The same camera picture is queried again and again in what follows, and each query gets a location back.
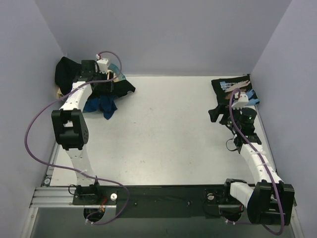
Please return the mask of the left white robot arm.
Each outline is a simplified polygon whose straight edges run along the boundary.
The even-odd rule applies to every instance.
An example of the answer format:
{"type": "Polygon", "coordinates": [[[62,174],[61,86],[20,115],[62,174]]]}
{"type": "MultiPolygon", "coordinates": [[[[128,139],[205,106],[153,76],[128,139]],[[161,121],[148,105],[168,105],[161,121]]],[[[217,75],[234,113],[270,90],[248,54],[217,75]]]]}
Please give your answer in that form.
{"type": "Polygon", "coordinates": [[[74,197],[97,204],[102,198],[100,184],[87,152],[89,130],[83,113],[98,110],[100,100],[113,91],[109,59],[77,63],[62,57],[55,68],[54,80],[63,104],[52,112],[55,140],[71,159],[76,173],[74,197]]]}

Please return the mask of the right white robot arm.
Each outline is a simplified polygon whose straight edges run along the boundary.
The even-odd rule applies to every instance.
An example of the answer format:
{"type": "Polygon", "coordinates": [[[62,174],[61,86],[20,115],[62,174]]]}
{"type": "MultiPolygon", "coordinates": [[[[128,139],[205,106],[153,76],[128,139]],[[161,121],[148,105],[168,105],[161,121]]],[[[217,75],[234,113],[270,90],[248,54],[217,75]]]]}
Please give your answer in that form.
{"type": "Polygon", "coordinates": [[[219,122],[233,134],[236,151],[245,159],[253,176],[255,187],[238,179],[228,179],[221,191],[227,203],[235,200],[247,209],[252,224],[289,225],[295,190],[277,175],[268,161],[262,142],[255,132],[257,112],[248,107],[230,110],[218,105],[208,111],[211,122],[219,122]]]}

